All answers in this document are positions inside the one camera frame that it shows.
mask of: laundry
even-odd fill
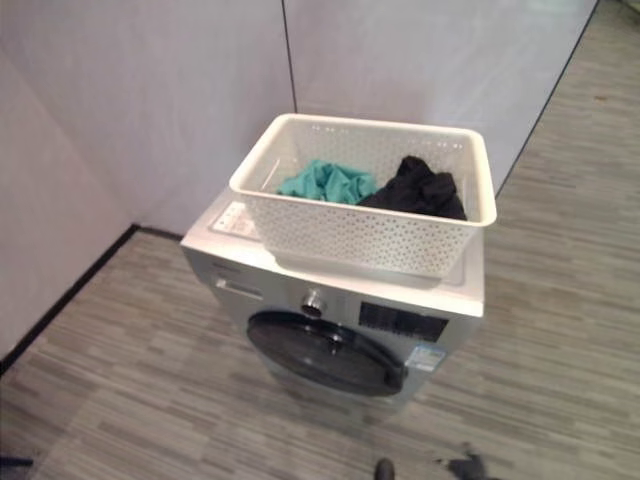
[[[466,220],[450,173],[433,173],[418,157],[402,159],[396,176],[358,205]]]
[[[297,176],[286,179],[277,193],[356,205],[376,190],[371,174],[316,159]]]

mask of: white wall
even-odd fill
[[[183,233],[292,110],[280,0],[6,0],[2,42],[142,224]]]
[[[0,51],[0,358],[128,227]]]
[[[286,0],[302,113],[473,128],[496,191],[596,0]]]

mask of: perforated basket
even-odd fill
[[[451,172],[468,221],[276,194],[313,159],[371,173],[379,187],[407,155]],[[496,219],[484,141],[458,128],[287,114],[231,177],[266,248],[280,262],[357,266],[443,277],[468,240]]]

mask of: front-loading washing machine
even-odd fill
[[[481,234],[445,279],[285,268],[226,190],[182,247],[268,365],[342,392],[406,399],[482,322]]]

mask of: wood-grain floor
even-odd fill
[[[3,377],[44,479],[640,478],[640,29],[603,2],[487,234],[487,322],[401,412],[283,388],[178,245],[137,234]]]

